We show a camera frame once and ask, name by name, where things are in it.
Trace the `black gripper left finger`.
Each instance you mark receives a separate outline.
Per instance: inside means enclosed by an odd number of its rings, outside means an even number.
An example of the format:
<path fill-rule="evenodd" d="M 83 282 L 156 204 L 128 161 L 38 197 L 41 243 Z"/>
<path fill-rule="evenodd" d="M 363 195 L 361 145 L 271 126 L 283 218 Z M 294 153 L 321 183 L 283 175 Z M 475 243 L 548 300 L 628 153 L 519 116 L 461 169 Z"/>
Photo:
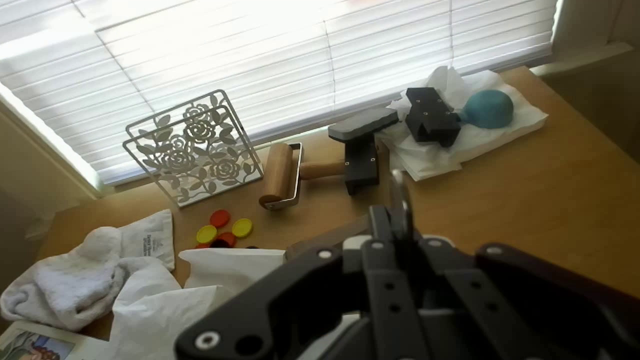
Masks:
<path fill-rule="evenodd" d="M 176 358 L 295 360 L 357 313 L 320 360 L 427 360 L 409 286 L 419 240 L 412 210 L 372 207 L 368 224 L 359 249 L 308 251 L 196 320 L 173 342 Z"/>

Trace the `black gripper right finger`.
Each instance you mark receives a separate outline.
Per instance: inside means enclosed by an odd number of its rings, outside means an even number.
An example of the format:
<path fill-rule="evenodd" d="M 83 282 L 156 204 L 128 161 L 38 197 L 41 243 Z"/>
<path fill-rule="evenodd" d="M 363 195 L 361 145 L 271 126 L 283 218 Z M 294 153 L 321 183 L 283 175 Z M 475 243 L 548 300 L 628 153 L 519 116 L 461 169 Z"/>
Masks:
<path fill-rule="evenodd" d="M 640 360 L 640 300 L 506 244 L 405 243 L 413 360 Z"/>

